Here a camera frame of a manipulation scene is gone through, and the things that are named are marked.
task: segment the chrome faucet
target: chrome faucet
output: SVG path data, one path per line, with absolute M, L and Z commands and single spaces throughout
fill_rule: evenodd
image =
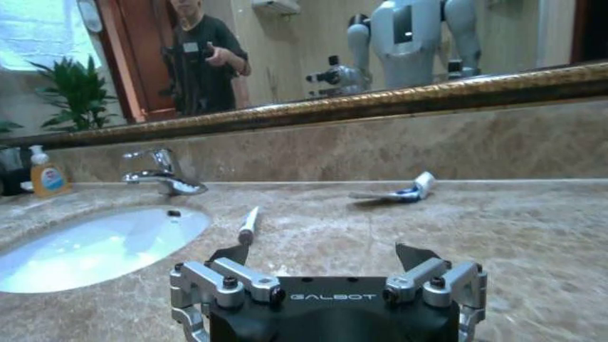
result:
M 150 155 L 156 162 L 159 170 L 143 170 L 123 175 L 123 182 L 139 184 L 142 182 L 159 182 L 160 193 L 166 195 L 198 195 L 207 191 L 207 187 L 196 180 L 190 180 L 182 173 L 180 164 L 175 161 L 174 151 L 168 148 L 144 150 L 123 155 L 126 160 Z

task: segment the beige marble backsplash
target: beige marble backsplash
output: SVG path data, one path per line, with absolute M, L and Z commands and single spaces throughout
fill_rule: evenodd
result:
M 608 177 L 608 100 L 426 118 L 260 130 L 51 151 L 76 182 L 118 182 L 168 147 L 203 181 L 404 180 Z

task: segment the gold mirror frame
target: gold mirror frame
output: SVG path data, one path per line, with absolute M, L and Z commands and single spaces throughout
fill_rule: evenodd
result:
M 446 114 L 447 110 L 539 103 L 608 95 L 608 62 L 479 76 L 416 88 L 262 105 L 244 110 L 116 126 L 76 133 L 0 140 L 0 145 L 67 148 L 182 138 L 363 118 Z

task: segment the faucet handle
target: faucet handle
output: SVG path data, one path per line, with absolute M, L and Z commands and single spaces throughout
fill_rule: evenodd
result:
M 156 165 L 163 169 L 164 172 L 172 174 L 182 174 L 179 163 L 174 163 L 174 151 L 168 148 L 151 148 L 132 153 L 126 153 L 123 158 L 127 160 L 139 158 L 144 155 L 150 155 Z

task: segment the potted plant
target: potted plant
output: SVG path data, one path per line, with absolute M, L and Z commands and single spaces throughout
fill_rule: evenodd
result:
M 10 133 L 14 129 L 23 126 L 7 120 L 0 120 L 0 133 Z
M 42 127 L 63 132 L 103 128 L 110 123 L 110 117 L 118 116 L 107 113 L 107 105 L 116 98 L 104 89 L 106 79 L 95 70 L 94 58 L 88 58 L 87 68 L 67 58 L 60 63 L 55 62 L 52 68 L 36 63 L 32 65 L 40 69 L 38 73 L 54 83 L 52 87 L 36 91 L 60 109 Z

